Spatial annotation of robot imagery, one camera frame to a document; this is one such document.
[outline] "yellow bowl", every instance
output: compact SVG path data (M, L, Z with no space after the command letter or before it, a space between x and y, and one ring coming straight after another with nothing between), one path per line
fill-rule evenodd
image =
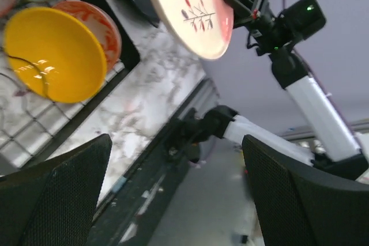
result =
M19 79L56 102L77 103L94 96L106 76L107 62L97 38L76 18L56 9L18 12L5 26L4 48L8 55L33 64L9 58Z

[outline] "marble countertop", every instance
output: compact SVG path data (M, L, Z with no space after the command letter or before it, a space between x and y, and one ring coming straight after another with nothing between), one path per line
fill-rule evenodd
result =
M139 50L141 62L51 156L74 149L99 134L109 134L113 147L99 200L107 195L205 76L198 58L180 46L163 25L154 28L135 19L124 3L107 1ZM0 30L5 23L0 21ZM0 130L6 131L6 134L0 133L0 146L31 123L17 139L0 150L14 165L22 166L67 122L61 111L72 117L83 104L58 104L40 115L50 102L23 87L8 69L3 56L0 56L0 74L16 81L0 75ZM113 76L114 73L109 74L107 80ZM35 116L42 125L32 121Z

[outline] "white plate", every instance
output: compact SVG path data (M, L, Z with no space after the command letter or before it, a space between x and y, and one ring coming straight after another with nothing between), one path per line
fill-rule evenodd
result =
M233 30L233 10L223 0L151 0L167 29L191 52L221 57Z

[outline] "floor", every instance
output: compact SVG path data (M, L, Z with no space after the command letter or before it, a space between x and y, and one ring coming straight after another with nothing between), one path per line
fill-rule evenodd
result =
M207 163L191 169L180 185L149 246L240 245L240 235L253 225L241 174L241 155L217 141Z

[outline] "plate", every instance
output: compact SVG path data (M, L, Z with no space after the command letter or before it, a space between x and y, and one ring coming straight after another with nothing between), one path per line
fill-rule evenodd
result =
M104 50L107 70L112 70L121 56L122 39L111 17L95 5L78 0L61 1L53 8L75 17L86 25Z
M232 36L233 9L223 0L151 0L167 29L191 52L220 58Z

